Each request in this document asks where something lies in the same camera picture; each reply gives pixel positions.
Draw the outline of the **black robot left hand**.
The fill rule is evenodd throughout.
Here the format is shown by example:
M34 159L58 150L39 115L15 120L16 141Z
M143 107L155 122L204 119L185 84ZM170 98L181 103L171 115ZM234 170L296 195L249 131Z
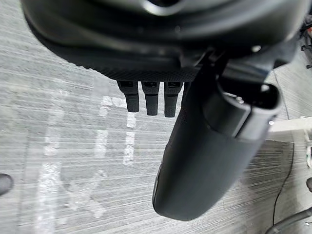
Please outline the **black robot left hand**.
M176 117L153 208L189 221L214 206L263 144L281 107L265 79L289 63L309 0L23 0L34 36L117 81L129 112Z

